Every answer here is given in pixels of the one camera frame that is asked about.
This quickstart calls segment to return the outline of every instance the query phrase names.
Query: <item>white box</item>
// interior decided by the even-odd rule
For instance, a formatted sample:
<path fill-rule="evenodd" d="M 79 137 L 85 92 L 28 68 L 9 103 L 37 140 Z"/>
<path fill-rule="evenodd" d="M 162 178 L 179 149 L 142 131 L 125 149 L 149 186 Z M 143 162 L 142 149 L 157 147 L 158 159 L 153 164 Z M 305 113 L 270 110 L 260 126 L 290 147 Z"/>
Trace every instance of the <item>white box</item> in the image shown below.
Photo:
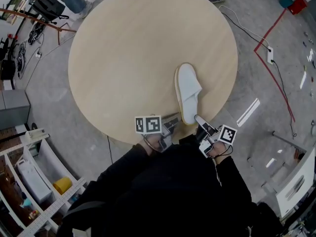
<path fill-rule="evenodd" d="M 31 192 L 37 203 L 42 203 L 51 194 L 51 190 L 47 187 L 34 166 L 28 160 L 20 160 L 17 163 L 18 169 L 22 175 L 23 182 Z"/>

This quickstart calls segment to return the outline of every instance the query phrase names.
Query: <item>wires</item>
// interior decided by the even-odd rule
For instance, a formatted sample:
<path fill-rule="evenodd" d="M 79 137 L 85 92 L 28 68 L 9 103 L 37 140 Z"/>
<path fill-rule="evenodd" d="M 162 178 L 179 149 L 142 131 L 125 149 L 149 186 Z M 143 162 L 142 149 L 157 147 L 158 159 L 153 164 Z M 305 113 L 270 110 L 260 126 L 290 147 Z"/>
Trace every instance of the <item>wires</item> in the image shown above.
<path fill-rule="evenodd" d="M 54 51 L 55 49 L 59 48 L 62 44 L 64 44 L 65 42 L 67 42 L 68 40 L 72 39 L 75 35 L 71 36 L 70 38 L 66 39 L 64 42 L 62 42 L 60 45 L 56 46 L 54 49 L 50 50 L 47 54 L 43 55 L 39 60 L 44 59 L 47 55 L 49 55 L 52 51 Z"/>
<path fill-rule="evenodd" d="M 244 30 L 243 28 L 241 28 L 239 25 L 237 25 L 229 16 L 227 16 L 226 14 L 222 13 L 223 15 L 225 15 L 234 25 L 236 25 L 238 28 L 242 29 L 249 37 L 251 37 L 253 40 L 257 41 L 259 44 L 261 44 L 262 46 L 264 46 L 267 50 L 269 50 L 270 52 L 270 49 L 268 49 L 267 46 L 265 46 L 263 43 L 261 43 L 260 41 L 256 40 L 253 36 L 251 36 L 246 30 Z"/>
<path fill-rule="evenodd" d="M 73 36 L 71 36 L 70 38 L 66 39 L 66 40 L 65 40 L 64 42 L 62 42 L 60 45 L 56 46 L 54 49 L 50 50 L 47 54 L 45 54 L 44 56 L 42 56 L 42 58 L 38 59 L 39 61 L 38 61 L 38 62 L 36 63 L 36 65 L 35 65 L 35 68 L 34 68 L 32 74 L 31 74 L 31 77 L 30 77 L 30 79 L 29 79 L 29 81 L 28 81 L 28 84 L 27 84 L 26 87 L 25 87 L 25 90 L 26 90 L 26 88 L 28 87 L 28 85 L 29 85 L 29 83 L 30 83 L 30 80 L 31 80 L 31 78 L 32 78 L 32 75 L 34 74 L 34 71 L 35 71 L 36 67 L 38 66 L 38 63 L 40 62 L 40 60 L 42 60 L 44 57 L 46 57 L 47 55 L 49 55 L 52 51 L 54 51 L 55 49 L 57 49 L 58 47 L 60 47 L 62 44 L 64 44 L 65 42 L 67 42 L 68 40 L 70 40 L 71 38 L 73 38 L 74 36 L 75 36 L 75 35 L 73 35 Z"/>
<path fill-rule="evenodd" d="M 108 143 L 109 143 L 109 149 L 110 149 L 110 156 L 111 156 L 111 163 L 113 164 L 113 159 L 112 159 L 112 151 L 111 151 L 111 145 L 110 145 L 110 140 L 109 140 L 109 136 L 108 137 Z"/>
<path fill-rule="evenodd" d="M 150 147 L 153 151 L 156 151 L 156 152 L 158 152 L 158 153 L 162 153 L 161 151 L 159 151 L 158 149 L 154 148 L 154 147 L 150 144 L 150 142 L 149 142 L 149 141 L 147 140 L 147 138 L 146 138 L 146 134 L 145 134 L 145 135 L 143 134 L 143 138 L 144 138 L 145 143 L 148 145 L 148 147 Z"/>
<path fill-rule="evenodd" d="M 24 71 L 24 68 L 25 68 L 25 52 L 26 52 L 26 49 L 25 49 L 25 42 L 22 42 L 20 44 L 20 47 L 19 47 L 19 54 L 18 54 L 18 57 L 16 58 L 16 66 L 17 66 L 17 71 L 20 72 L 20 71 Z"/>
<path fill-rule="evenodd" d="M 283 79 L 282 79 L 282 76 L 281 76 L 281 73 L 280 73 L 280 69 L 278 68 L 277 63 L 276 63 L 274 60 L 271 60 L 271 61 L 276 65 L 278 74 L 279 74 L 280 79 L 281 79 L 282 90 L 283 90 L 283 93 L 284 93 L 284 95 L 285 95 L 286 103 L 287 103 L 287 109 L 288 109 L 288 112 L 289 112 L 290 117 L 291 117 L 290 127 L 291 127 L 291 132 L 292 132 L 292 139 L 294 139 L 294 138 L 297 136 L 297 133 L 294 133 L 294 132 L 293 132 L 293 127 L 292 127 L 293 117 L 292 117 L 292 114 L 291 114 L 291 111 L 290 111 L 290 107 L 289 107 L 289 103 L 288 103 L 288 98 L 287 98 L 287 95 L 286 95 L 286 93 L 285 93 L 284 84 L 283 84 Z"/>
<path fill-rule="evenodd" d="M 250 31 L 249 29 L 247 29 L 246 27 L 244 27 L 244 26 L 242 26 L 241 25 L 241 23 L 240 23 L 240 21 L 239 21 L 239 19 L 238 19 L 238 17 L 237 17 L 237 14 L 232 10 L 232 9 L 229 9 L 228 7 L 226 7 L 226 6 L 224 6 L 224 5 L 221 5 L 221 6 L 219 6 L 218 7 L 218 9 L 220 9 L 220 7 L 224 7 L 224 8 L 226 8 L 226 9 L 228 9 L 228 10 L 230 10 L 230 11 L 232 11 L 234 14 L 235 14 L 235 16 L 236 16 L 236 19 L 237 19 L 237 21 L 238 21 L 238 23 L 239 23 L 239 25 L 240 25 L 240 27 L 241 28 L 244 28 L 245 30 L 247 30 L 247 31 L 249 31 L 249 32 L 251 32 L 252 34 L 254 34 L 255 36 L 257 36 L 257 37 L 259 37 L 259 38 L 261 38 L 261 39 L 263 39 L 263 40 L 265 40 L 266 41 L 266 43 L 268 44 L 268 46 L 270 46 L 269 45 L 269 42 L 265 39 L 265 38 L 263 38 L 263 37 L 261 37 L 261 36 L 259 36 L 259 35 L 257 35 L 257 34 L 255 34 L 255 33 L 253 33 L 252 31 Z"/>
<path fill-rule="evenodd" d="M 34 53 L 31 55 L 31 57 L 30 57 L 28 63 L 26 64 L 26 66 L 23 66 L 23 69 L 22 69 L 20 72 L 18 72 L 18 77 L 19 77 L 19 79 L 22 79 L 22 78 L 23 78 L 24 72 L 25 72 L 25 70 L 26 70 L 26 68 L 27 68 L 27 66 L 28 66 L 28 64 L 29 64 L 29 62 L 31 61 L 33 55 L 35 54 L 35 52 L 37 52 L 37 51 L 39 52 L 39 51 L 40 51 L 40 48 L 41 48 L 41 46 L 42 46 L 43 43 L 44 43 L 44 38 L 45 38 L 44 33 L 42 33 L 42 34 L 36 39 L 36 40 L 38 41 L 39 38 L 40 38 L 42 35 L 43 35 L 43 40 L 42 40 L 42 42 L 40 43 L 40 46 L 35 49 Z"/>
<path fill-rule="evenodd" d="M 229 148 L 232 148 L 232 151 L 231 151 L 230 153 L 226 154 L 226 152 L 229 150 Z M 229 155 L 231 155 L 231 154 L 233 153 L 233 151 L 234 151 L 234 148 L 233 148 L 232 145 L 230 145 L 225 151 L 223 151 L 223 152 L 220 153 L 219 155 L 213 156 L 213 157 L 210 157 L 210 158 L 211 158 L 211 159 L 215 159 L 215 158 L 218 158 L 219 156 L 229 156 Z"/>
<path fill-rule="evenodd" d="M 29 45 L 33 45 L 35 41 L 39 42 L 39 38 L 41 37 L 41 34 L 43 33 L 45 28 L 45 25 L 36 22 L 29 34 L 28 43 Z"/>

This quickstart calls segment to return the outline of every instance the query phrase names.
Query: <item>grey cabinet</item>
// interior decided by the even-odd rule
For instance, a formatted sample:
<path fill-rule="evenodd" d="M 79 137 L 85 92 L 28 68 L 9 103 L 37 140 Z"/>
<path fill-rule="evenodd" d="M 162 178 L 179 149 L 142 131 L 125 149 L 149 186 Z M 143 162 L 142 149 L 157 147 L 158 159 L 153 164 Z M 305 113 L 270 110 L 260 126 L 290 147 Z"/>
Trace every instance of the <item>grey cabinet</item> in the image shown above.
<path fill-rule="evenodd" d="M 25 124 L 30 103 L 24 90 L 0 91 L 0 130 Z"/>

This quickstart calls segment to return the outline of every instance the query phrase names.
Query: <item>yellow object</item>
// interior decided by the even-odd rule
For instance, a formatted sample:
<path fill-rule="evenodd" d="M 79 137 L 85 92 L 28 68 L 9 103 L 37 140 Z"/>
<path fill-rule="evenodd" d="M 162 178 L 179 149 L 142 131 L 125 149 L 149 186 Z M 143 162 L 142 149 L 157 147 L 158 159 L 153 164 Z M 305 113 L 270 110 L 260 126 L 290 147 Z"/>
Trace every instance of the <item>yellow object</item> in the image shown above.
<path fill-rule="evenodd" d="M 72 185 L 73 184 L 69 177 L 63 177 L 53 184 L 54 188 L 59 192 L 60 195 L 65 193 Z"/>

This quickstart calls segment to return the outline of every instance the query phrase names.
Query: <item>hand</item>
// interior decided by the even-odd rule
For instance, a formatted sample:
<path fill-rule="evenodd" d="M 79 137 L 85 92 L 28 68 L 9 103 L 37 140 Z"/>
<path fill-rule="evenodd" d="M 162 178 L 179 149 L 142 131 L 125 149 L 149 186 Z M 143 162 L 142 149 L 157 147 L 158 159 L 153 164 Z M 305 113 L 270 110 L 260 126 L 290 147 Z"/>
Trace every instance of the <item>hand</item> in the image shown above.
<path fill-rule="evenodd" d="M 217 141 L 213 144 L 213 149 L 208 153 L 210 157 L 215 157 L 222 154 L 226 150 L 226 146 L 223 142 Z M 227 158 L 228 156 L 218 156 L 215 158 L 216 164 L 220 164 L 222 160 Z"/>
<path fill-rule="evenodd" d="M 158 149 L 160 147 L 159 140 L 161 138 L 161 134 L 150 134 L 146 136 L 147 141 L 154 149 Z M 144 139 L 142 139 L 139 144 L 146 150 L 146 153 L 150 156 L 153 153 L 153 149 L 147 145 Z"/>

